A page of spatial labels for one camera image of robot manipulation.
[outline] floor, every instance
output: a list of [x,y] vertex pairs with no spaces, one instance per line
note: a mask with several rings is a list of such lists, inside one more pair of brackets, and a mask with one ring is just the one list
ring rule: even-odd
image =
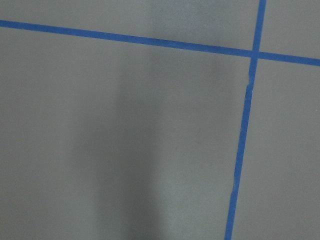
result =
[[3,1],[0,238],[319,239],[319,9]]

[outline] blue line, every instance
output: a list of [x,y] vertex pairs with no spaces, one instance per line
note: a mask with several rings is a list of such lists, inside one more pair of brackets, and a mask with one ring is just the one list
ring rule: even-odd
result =
[[259,52],[258,57],[259,59],[274,60],[274,61],[281,61],[281,62],[294,63],[294,64],[320,66],[320,59],[303,57],[303,56],[291,56],[291,55],[284,55],[284,54],[277,54],[277,53]]
[[236,153],[236,160],[235,160],[235,167],[234,167],[233,190],[230,196],[230,204],[229,204],[229,211],[227,216],[224,240],[232,239],[232,233],[234,228],[236,207],[237,207],[238,193],[239,193],[239,186],[240,186],[240,178],[241,178],[242,165],[244,161],[244,152],[246,147],[247,131],[248,131],[248,125],[249,125],[249,118],[250,118],[251,101],[252,101],[252,94],[253,94],[253,89],[255,85],[255,77],[257,72],[258,55],[259,55],[262,29],[263,29],[264,18],[265,18],[266,4],[267,4],[267,0],[259,1],[254,40],[253,40],[253,46],[252,46],[252,57],[251,57],[250,68],[249,68],[249,84],[247,85],[246,91],[245,91],[238,150]]
[[23,29],[29,31],[37,31],[37,32],[45,32],[45,33],[53,33],[53,34],[63,34],[63,35],[71,35],[71,36],[79,36],[85,38],[94,38],[94,39],[104,39],[118,42],[126,42],[126,43],[135,43],[135,44],[144,44],[144,45],[152,45],[173,49],[184,49],[184,50],[192,50],[206,53],[215,53],[215,54],[225,54],[232,56],[241,56],[250,58],[252,55],[251,50],[223,47],[223,46],[212,46],[212,45],[203,45],[196,43],[188,43],[182,41],[170,41],[149,37],[140,37],[140,36],[130,36],[116,33],[108,33],[101,31],[91,31],[91,30],[82,30],[75,28],[67,28],[67,27],[59,27],[59,26],[48,26],[41,24],[32,24],[25,22],[17,22],[17,21],[6,21],[0,20],[0,27],[11,28],[11,29]]

